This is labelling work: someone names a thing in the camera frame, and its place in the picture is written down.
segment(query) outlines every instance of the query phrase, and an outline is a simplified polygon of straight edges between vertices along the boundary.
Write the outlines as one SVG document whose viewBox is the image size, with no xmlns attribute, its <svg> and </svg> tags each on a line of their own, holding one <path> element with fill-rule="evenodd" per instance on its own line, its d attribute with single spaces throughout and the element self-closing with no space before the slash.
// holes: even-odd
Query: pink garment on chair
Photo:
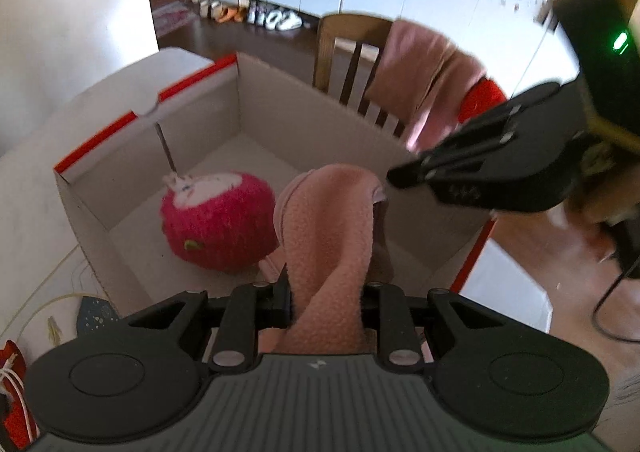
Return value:
<svg viewBox="0 0 640 452">
<path fill-rule="evenodd" d="M 271 257 L 277 264 L 264 268 L 262 262 L 260 268 L 273 280 L 284 251 L 295 320 L 285 332 L 260 332 L 262 352 L 273 347 L 292 354 L 369 350 L 360 315 L 362 286 L 370 280 L 389 282 L 393 275 L 385 211 L 380 181 L 356 166 L 328 165 L 287 186 L 274 213 L 281 248 Z"/>
<path fill-rule="evenodd" d="M 456 127 L 462 99 L 485 73 L 441 33 L 398 19 L 365 96 L 406 125 L 402 140 L 418 152 Z"/>
</svg>

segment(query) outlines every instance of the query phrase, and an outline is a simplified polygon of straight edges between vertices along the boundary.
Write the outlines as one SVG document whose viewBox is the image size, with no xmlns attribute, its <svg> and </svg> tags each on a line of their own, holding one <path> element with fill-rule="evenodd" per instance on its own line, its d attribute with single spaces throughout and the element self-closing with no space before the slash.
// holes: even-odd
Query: green light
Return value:
<svg viewBox="0 0 640 452">
<path fill-rule="evenodd" d="M 626 33 L 623 31 L 622 33 L 620 33 L 618 35 L 618 38 L 616 39 L 616 41 L 613 43 L 613 49 L 614 51 L 618 51 L 626 42 L 627 39 L 627 35 Z"/>
</svg>

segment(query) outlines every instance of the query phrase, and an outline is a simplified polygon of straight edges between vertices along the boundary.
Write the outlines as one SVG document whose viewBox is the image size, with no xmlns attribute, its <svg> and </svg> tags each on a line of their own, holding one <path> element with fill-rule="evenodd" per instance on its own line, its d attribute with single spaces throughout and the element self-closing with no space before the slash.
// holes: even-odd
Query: plush toy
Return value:
<svg viewBox="0 0 640 452">
<path fill-rule="evenodd" d="M 212 270 L 239 272 L 276 249 L 275 196 L 250 174 L 165 178 L 162 231 L 175 255 Z"/>
</svg>

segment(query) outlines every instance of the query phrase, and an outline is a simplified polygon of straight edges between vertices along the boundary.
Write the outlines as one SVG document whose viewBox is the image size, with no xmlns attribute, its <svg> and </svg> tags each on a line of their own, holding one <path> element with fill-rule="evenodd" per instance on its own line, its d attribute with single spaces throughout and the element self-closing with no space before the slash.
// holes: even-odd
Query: dark floor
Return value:
<svg viewBox="0 0 640 452">
<path fill-rule="evenodd" d="M 233 51 L 245 52 L 311 83 L 316 34 L 305 29 L 277 32 L 249 24 L 216 24 L 198 19 L 165 35 L 158 44 L 181 47 L 212 60 Z M 347 65 L 347 55 L 338 55 L 332 79 Z M 358 86 L 360 90 L 364 88 L 364 84 L 358 84 L 362 79 L 356 78 L 354 90 Z M 335 96 L 335 92 L 332 85 L 330 93 Z M 606 339 L 591 326 L 591 309 L 613 282 L 618 269 L 614 261 L 598 262 L 584 233 L 578 228 L 555 228 L 545 214 L 514 214 L 501 217 L 494 239 L 548 292 L 554 306 L 552 334 L 593 353 L 611 378 L 640 366 L 640 346 Z M 640 286 L 624 284 L 607 301 L 603 323 L 617 332 L 640 337 L 638 306 Z"/>
</svg>

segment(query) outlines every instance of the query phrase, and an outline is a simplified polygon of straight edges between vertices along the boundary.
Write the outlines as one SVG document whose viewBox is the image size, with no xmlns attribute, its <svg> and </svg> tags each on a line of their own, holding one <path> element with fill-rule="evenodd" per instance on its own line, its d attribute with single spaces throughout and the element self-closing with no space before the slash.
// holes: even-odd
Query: rug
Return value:
<svg viewBox="0 0 640 452">
<path fill-rule="evenodd" d="M 172 2 L 151 14 L 154 18 L 156 37 L 160 38 L 182 26 L 193 22 L 198 16 L 181 2 Z"/>
</svg>

